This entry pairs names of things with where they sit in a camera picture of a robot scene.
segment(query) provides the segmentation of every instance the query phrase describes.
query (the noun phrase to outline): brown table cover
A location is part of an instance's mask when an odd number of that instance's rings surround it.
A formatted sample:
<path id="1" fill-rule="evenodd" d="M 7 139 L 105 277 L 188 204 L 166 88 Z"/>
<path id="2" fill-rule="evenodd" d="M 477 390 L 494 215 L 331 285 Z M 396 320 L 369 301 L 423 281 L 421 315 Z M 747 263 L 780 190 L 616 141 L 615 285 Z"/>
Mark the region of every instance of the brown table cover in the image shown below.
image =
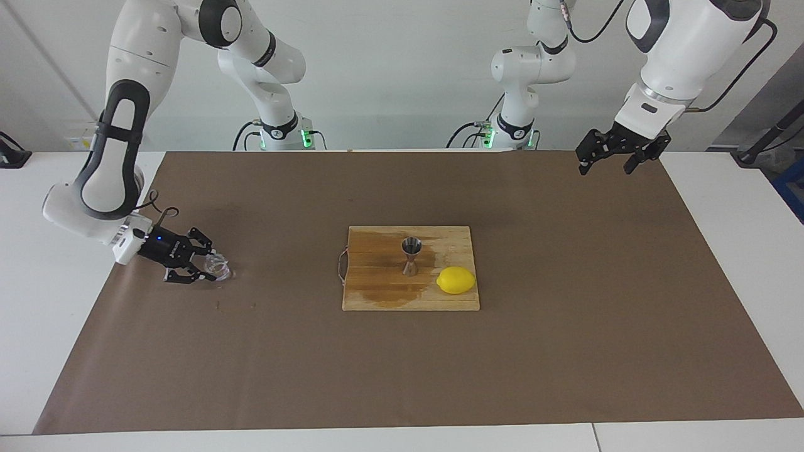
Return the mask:
<path id="1" fill-rule="evenodd" d="M 236 279 L 117 266 L 35 432 L 804 417 L 661 164 L 621 164 L 168 154 L 165 226 Z M 342 312 L 361 224 L 469 225 L 482 310 Z"/>

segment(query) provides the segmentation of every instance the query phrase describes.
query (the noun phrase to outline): white table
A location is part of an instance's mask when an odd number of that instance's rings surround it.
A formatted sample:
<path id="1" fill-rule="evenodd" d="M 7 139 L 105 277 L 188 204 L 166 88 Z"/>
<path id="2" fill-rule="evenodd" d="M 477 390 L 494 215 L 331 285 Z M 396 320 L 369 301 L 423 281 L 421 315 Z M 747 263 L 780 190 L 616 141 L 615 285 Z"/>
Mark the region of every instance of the white table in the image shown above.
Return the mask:
<path id="1" fill-rule="evenodd" d="M 151 180 L 163 153 L 141 154 Z M 0 172 L 0 450 L 801 452 L 804 420 L 29 437 L 113 266 L 105 247 L 41 216 L 85 154 L 35 154 Z M 804 401 L 804 226 L 759 173 L 725 154 L 662 161 L 799 401 Z"/>

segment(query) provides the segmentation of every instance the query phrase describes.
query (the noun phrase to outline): lemon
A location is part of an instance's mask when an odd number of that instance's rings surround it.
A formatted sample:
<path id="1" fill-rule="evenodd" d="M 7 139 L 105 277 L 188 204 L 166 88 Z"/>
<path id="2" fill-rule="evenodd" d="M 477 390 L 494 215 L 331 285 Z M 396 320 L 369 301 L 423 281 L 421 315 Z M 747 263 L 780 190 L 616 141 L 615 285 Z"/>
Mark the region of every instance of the lemon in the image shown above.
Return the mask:
<path id="1" fill-rule="evenodd" d="M 447 294 L 459 295 L 473 288 L 475 281 L 469 270 L 463 267 L 447 267 L 438 275 L 436 284 Z"/>

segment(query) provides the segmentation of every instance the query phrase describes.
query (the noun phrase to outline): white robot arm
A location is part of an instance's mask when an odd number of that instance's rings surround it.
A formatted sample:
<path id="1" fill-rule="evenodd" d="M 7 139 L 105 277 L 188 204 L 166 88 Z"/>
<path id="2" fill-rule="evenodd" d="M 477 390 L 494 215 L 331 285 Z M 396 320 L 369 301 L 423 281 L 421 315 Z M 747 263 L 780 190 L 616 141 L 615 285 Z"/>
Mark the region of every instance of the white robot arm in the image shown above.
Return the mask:
<path id="1" fill-rule="evenodd" d="M 627 30 L 648 60 L 613 128 L 589 131 L 576 149 L 581 174 L 614 154 L 632 154 L 627 174 L 657 159 L 671 140 L 668 125 L 703 111 L 689 107 L 706 81 L 762 23 L 775 28 L 768 8 L 769 0 L 635 0 Z"/>
<path id="2" fill-rule="evenodd" d="M 569 44 L 560 0 L 533 0 L 527 29 L 536 38 L 530 47 L 511 47 L 494 56 L 491 71 L 505 88 L 502 111 L 492 121 L 483 140 L 486 147 L 521 149 L 531 139 L 539 95 L 535 84 L 569 80 L 576 56 Z"/>
<path id="3" fill-rule="evenodd" d="M 128 0 L 109 47 L 108 94 L 92 151 L 74 182 L 51 189 L 43 214 L 112 246 L 118 263 L 140 254 L 169 269 L 166 281 L 189 283 L 215 280 L 191 262 L 213 253 L 211 242 L 197 229 L 180 236 L 133 213 L 143 186 L 136 167 L 142 132 L 170 88 L 184 37 L 219 49 L 224 72 L 257 103 L 271 149 L 310 147 L 301 133 L 309 121 L 299 119 L 281 86 L 302 79 L 304 58 L 263 27 L 248 0 Z"/>

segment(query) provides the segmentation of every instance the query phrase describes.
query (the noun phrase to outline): black cable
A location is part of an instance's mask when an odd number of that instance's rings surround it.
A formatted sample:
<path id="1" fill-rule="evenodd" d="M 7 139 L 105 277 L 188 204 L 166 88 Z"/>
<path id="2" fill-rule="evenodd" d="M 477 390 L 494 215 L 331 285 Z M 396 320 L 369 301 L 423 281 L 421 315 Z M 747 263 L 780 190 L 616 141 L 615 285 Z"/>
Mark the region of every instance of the black cable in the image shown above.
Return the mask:
<path id="1" fill-rule="evenodd" d="M 460 132 L 463 132 L 464 130 L 469 129 L 470 127 L 474 127 L 473 122 L 467 122 L 466 124 L 462 125 L 461 127 L 458 127 L 458 129 L 455 130 L 455 133 L 453 134 L 453 136 L 449 138 L 449 141 L 447 142 L 446 149 L 449 149 L 449 147 L 452 146 L 452 142 L 455 141 L 455 138 L 457 138 L 457 135 Z"/>
<path id="2" fill-rule="evenodd" d="M 796 131 L 796 133 L 793 134 L 790 138 L 787 138 L 785 141 L 783 141 L 783 142 L 781 142 L 781 143 L 779 143 L 779 144 L 777 144 L 777 145 L 775 145 L 773 147 L 769 147 L 768 149 L 763 149 L 762 152 L 766 152 L 766 151 L 769 151 L 769 150 L 774 150 L 774 149 L 776 149 L 778 147 L 782 147 L 782 146 L 786 145 L 789 142 L 792 142 L 794 139 L 796 139 L 796 137 L 798 135 L 801 134 L 802 131 L 804 131 L 804 125 L 802 125 L 801 129 Z"/>
<path id="3" fill-rule="evenodd" d="M 536 130 L 535 132 L 537 134 L 539 134 L 539 137 L 536 139 L 536 144 L 535 144 L 535 146 L 533 146 L 533 150 L 539 150 L 539 142 L 542 141 L 542 131 L 541 130 Z"/>
<path id="4" fill-rule="evenodd" d="M 255 123 L 255 121 L 249 121 L 249 122 L 247 122 L 247 123 L 243 124 L 243 127 L 240 127 L 240 131 L 239 131 L 239 132 L 237 132 L 237 136 L 235 137 L 235 144 L 233 144 L 233 145 L 232 145 L 232 150 L 237 150 L 237 144 L 238 144 L 238 143 L 240 143 L 240 137 L 242 137 L 242 136 L 243 136 L 243 132 L 245 132 L 245 131 L 246 131 L 246 129 L 247 129 L 247 128 L 248 128 L 250 125 L 256 125 L 256 124 L 254 124 L 254 123 Z"/>
<path id="5" fill-rule="evenodd" d="M 572 35 L 572 37 L 575 38 L 576 41 L 578 41 L 579 43 L 583 43 L 583 44 L 591 43 L 595 39 L 600 38 L 601 35 L 603 35 L 603 32 L 606 30 L 606 28 L 609 28 L 609 25 L 611 24 L 611 21 L 614 20 L 614 16 L 617 15 L 617 12 L 620 10 L 620 6 L 622 6 L 622 4 L 625 1 L 626 0 L 620 0 L 620 2 L 614 8 L 614 11 L 612 11 L 611 15 L 609 16 L 609 20 L 605 21 L 605 24 L 603 25 L 603 28 L 601 28 L 601 30 L 598 31 L 597 34 L 594 35 L 592 38 L 590 38 L 590 39 L 579 38 L 578 35 L 575 34 L 575 30 L 572 29 L 572 21 L 570 21 L 570 20 L 567 21 L 567 28 L 569 28 L 569 34 Z"/>
<path id="6" fill-rule="evenodd" d="M 248 137 L 259 137 L 259 132 L 251 132 L 250 134 L 246 135 L 246 138 L 243 138 L 243 150 L 248 150 Z"/>
<path id="7" fill-rule="evenodd" d="M 491 119 L 491 117 L 494 115 L 494 112 L 497 111 L 497 107 L 499 107 L 500 104 L 502 104 L 503 99 L 505 99 L 505 93 L 503 93 L 500 96 L 500 98 L 497 100 L 497 103 L 494 104 L 494 108 L 491 109 L 491 113 L 489 113 L 489 116 L 486 117 L 486 121 L 489 121 Z M 483 128 L 478 127 L 478 133 L 481 133 L 482 131 L 483 131 Z M 474 140 L 472 141 L 472 147 L 474 147 L 474 145 L 476 145 L 476 144 L 478 144 L 478 137 L 475 137 Z"/>
<path id="8" fill-rule="evenodd" d="M 326 147 L 326 137 L 324 136 L 324 134 L 320 130 L 311 130 L 310 135 L 321 135 L 321 141 L 324 142 L 324 150 L 329 150 Z"/>
<path id="9" fill-rule="evenodd" d="M 463 147 L 466 148 L 466 145 L 469 144 L 469 140 L 471 140 L 472 138 L 474 138 L 475 141 L 477 141 L 478 138 L 485 136 L 486 134 L 471 134 L 470 136 L 466 137 L 466 140 L 463 142 Z"/>
<path id="10" fill-rule="evenodd" d="M 726 88 L 725 91 L 723 91 L 723 94 L 720 94 L 720 97 L 718 97 L 716 101 L 714 101 L 711 105 L 709 105 L 704 109 L 699 109 L 695 107 L 689 108 L 685 110 L 685 113 L 706 113 L 707 111 L 714 109 L 720 103 L 720 101 L 722 101 L 732 91 L 732 88 L 734 88 L 737 82 L 739 82 L 740 79 L 743 78 L 743 76 L 751 68 L 751 66 L 753 66 L 753 64 L 757 60 L 759 60 L 759 57 L 762 56 L 762 54 L 765 53 L 766 50 L 768 50 L 768 47 L 770 47 L 770 45 L 773 44 L 773 41 L 776 40 L 776 36 L 779 34 L 778 27 L 776 27 L 776 24 L 771 22 L 770 19 L 768 18 L 760 18 L 759 20 L 763 25 L 767 25 L 768 27 L 770 27 L 771 34 L 770 38 L 768 39 L 768 42 L 765 43 L 765 45 L 762 46 L 761 49 L 759 49 L 757 54 L 748 62 L 748 64 L 745 65 L 743 70 L 740 71 L 739 74 L 737 74 L 737 77 L 734 80 L 732 80 L 732 83 L 728 86 L 728 88 Z"/>
<path id="11" fill-rule="evenodd" d="M 133 210 L 140 210 L 147 207 L 152 207 L 156 212 L 164 213 L 162 209 L 156 207 L 156 200 L 159 199 L 159 190 L 151 190 L 148 192 L 148 202 L 141 206 L 136 206 Z"/>
<path id="12" fill-rule="evenodd" d="M 742 153 L 732 153 L 732 156 L 737 160 L 737 164 L 745 167 L 745 165 L 753 165 L 757 160 L 757 156 L 765 151 L 765 148 L 773 144 L 784 132 L 786 132 L 793 124 L 798 121 L 800 117 L 804 116 L 804 101 L 800 101 L 793 107 L 787 114 L 762 138 L 753 144 L 748 150 Z"/>
<path id="13" fill-rule="evenodd" d="M 5 138 L 5 139 L 6 139 L 6 140 L 8 140 L 8 141 L 9 141 L 11 144 L 13 144 L 14 146 L 17 146 L 17 147 L 19 148 L 19 150 L 25 150 L 25 148 L 24 148 L 24 147 L 22 147 L 22 146 L 20 146 L 20 144 L 19 144 L 19 143 L 17 143 L 17 141 L 16 141 L 16 140 L 14 140 L 12 137 L 9 137 L 9 136 L 8 136 L 8 134 L 6 134 L 5 132 L 3 132 L 3 131 L 1 131 L 1 130 L 0 130 L 0 137 Z"/>

